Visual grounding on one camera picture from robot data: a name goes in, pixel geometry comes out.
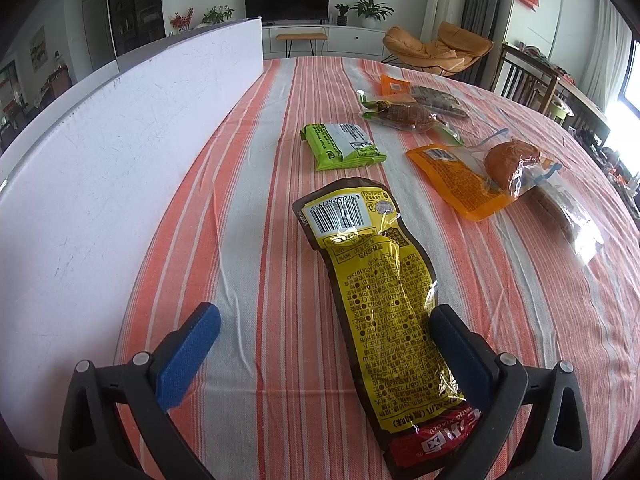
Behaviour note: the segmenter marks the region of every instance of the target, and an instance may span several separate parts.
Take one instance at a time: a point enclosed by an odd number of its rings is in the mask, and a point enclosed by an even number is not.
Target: wooden bench
[[[284,41],[284,50],[287,53],[287,57],[291,54],[291,47],[293,46],[293,42],[296,40],[309,40],[309,45],[311,45],[311,55],[316,56],[318,54],[318,40],[326,41],[328,40],[328,36],[323,34],[322,32],[301,32],[300,34],[278,34],[276,36],[277,41]]]

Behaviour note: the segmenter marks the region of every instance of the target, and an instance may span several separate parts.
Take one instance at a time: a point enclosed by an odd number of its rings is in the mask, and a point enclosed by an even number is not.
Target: tv stand
[[[328,25],[329,20],[263,20],[263,27],[300,27],[300,26],[320,26]]]
[[[264,59],[277,59],[295,56],[339,56],[359,57],[363,59],[382,60],[388,52],[382,44],[386,30],[376,30],[362,27],[343,27],[341,25],[319,25],[317,22],[287,25],[262,26],[262,53]],[[327,40],[318,41],[318,49],[312,48],[306,41],[295,41],[290,48],[284,41],[276,40],[279,34],[325,34]]]

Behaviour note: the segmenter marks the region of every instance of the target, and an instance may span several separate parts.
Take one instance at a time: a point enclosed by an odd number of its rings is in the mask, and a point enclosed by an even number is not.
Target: barcode
[[[365,227],[360,208],[358,207],[359,196],[344,198],[334,202],[323,202],[309,209],[313,220],[316,221],[321,234],[332,231],[341,231],[350,227]]]
[[[361,140],[361,141],[367,140],[364,130],[361,127],[359,127],[357,124],[340,124],[340,128],[346,134],[349,134],[353,140]]]
[[[456,158],[450,153],[447,153],[444,150],[438,150],[436,148],[431,148],[430,150],[426,150],[426,153],[431,158],[435,158],[436,160],[456,160]]]

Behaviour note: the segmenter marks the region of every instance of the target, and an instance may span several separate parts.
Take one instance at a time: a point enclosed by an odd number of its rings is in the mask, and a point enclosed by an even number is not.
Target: dark brown snack package
[[[342,178],[292,209],[327,268],[360,403],[394,480],[443,467],[479,418],[428,334],[436,276],[382,184]]]

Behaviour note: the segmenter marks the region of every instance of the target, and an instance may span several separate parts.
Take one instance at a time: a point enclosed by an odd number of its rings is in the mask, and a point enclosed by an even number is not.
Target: green snack package
[[[386,160],[357,124],[308,124],[300,130],[316,158],[316,171],[341,170]]]

